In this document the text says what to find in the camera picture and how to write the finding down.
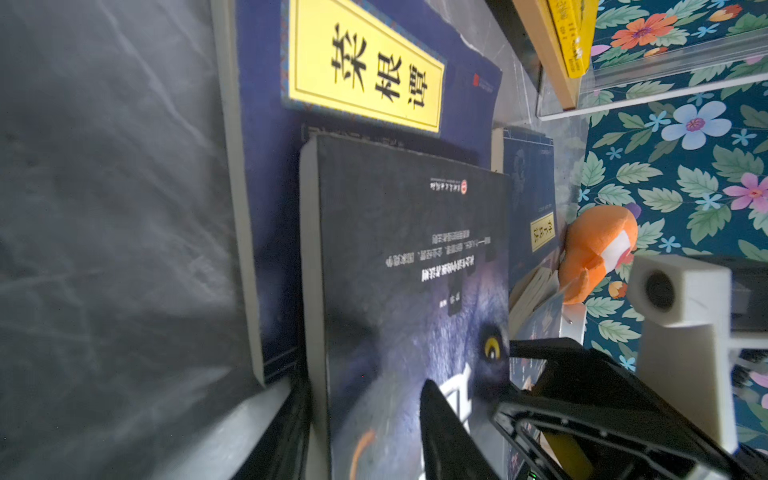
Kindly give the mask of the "purple old man book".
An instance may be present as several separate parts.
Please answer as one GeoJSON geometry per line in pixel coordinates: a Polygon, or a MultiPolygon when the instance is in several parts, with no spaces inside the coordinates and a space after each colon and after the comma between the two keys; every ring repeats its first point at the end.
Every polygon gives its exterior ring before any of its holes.
{"type": "MultiPolygon", "coordinates": [[[[519,282],[510,295],[509,336],[513,341],[559,338],[564,295],[558,273],[541,266],[519,282]]],[[[521,390],[530,390],[545,367],[544,360],[512,358],[510,380],[521,390]]]]}

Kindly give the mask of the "orange shark plush toy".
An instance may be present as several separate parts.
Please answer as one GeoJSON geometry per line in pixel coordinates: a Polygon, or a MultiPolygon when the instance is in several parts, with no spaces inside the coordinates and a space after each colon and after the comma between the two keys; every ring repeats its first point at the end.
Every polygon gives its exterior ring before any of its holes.
{"type": "Polygon", "coordinates": [[[609,273],[631,262],[638,234],[630,208],[601,205],[580,215],[567,229],[558,269],[563,303],[583,303],[609,273]]]}

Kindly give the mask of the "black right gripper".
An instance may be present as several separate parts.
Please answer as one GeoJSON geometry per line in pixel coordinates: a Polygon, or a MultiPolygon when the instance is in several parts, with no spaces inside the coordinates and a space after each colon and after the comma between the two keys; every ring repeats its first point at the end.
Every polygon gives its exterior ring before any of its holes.
{"type": "Polygon", "coordinates": [[[512,341],[541,360],[530,390],[510,386],[494,426],[538,479],[764,479],[767,458],[719,446],[609,356],[569,338],[512,341]]]}

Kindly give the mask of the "black wolf cover book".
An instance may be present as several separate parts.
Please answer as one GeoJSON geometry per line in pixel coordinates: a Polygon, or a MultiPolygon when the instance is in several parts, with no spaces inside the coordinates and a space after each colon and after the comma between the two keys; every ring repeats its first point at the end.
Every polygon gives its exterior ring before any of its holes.
{"type": "Polygon", "coordinates": [[[510,180],[332,135],[300,153],[310,479],[421,479],[420,393],[437,384],[494,473],[509,381],[510,180]]]}

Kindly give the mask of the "dark blue yellow-label book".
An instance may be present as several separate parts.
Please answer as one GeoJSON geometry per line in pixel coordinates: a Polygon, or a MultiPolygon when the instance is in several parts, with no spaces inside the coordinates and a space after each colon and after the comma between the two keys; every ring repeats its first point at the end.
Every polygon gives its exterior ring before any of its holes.
{"type": "Polygon", "coordinates": [[[490,163],[501,70],[424,1],[211,5],[252,371],[297,361],[299,157],[334,134],[490,163]]]}

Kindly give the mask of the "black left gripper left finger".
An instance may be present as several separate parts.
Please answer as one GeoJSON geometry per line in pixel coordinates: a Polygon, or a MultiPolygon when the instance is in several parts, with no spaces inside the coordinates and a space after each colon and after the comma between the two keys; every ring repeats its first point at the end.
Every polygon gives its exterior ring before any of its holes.
{"type": "Polygon", "coordinates": [[[299,378],[232,479],[303,479],[311,419],[311,387],[306,378],[299,378]]]}

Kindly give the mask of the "yellow book in shelf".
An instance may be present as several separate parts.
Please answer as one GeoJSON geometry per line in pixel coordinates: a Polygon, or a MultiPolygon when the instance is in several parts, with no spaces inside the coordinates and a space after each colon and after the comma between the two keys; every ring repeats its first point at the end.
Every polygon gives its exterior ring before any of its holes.
{"type": "Polygon", "coordinates": [[[591,65],[598,0],[548,0],[566,71],[571,79],[583,77],[591,65]]]}

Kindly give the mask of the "wooden white-frame bookshelf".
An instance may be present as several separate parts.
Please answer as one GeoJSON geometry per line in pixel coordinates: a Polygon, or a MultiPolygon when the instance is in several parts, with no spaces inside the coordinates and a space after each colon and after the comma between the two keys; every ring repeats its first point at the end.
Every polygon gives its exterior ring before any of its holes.
{"type": "Polygon", "coordinates": [[[543,120],[767,78],[764,1],[514,1],[543,120]]]}

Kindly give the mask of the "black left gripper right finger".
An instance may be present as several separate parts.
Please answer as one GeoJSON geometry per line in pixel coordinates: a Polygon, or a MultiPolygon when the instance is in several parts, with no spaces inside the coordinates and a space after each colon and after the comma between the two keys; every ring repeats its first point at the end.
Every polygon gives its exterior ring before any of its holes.
{"type": "Polygon", "coordinates": [[[432,380],[422,387],[419,416],[426,479],[499,479],[432,380]]]}

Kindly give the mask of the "navy book small label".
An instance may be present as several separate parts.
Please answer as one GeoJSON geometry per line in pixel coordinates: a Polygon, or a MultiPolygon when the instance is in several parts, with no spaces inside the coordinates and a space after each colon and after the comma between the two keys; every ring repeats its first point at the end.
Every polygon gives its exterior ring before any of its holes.
{"type": "Polygon", "coordinates": [[[491,169],[510,180],[509,285],[515,286],[558,247],[554,142],[520,128],[496,128],[491,169]]]}

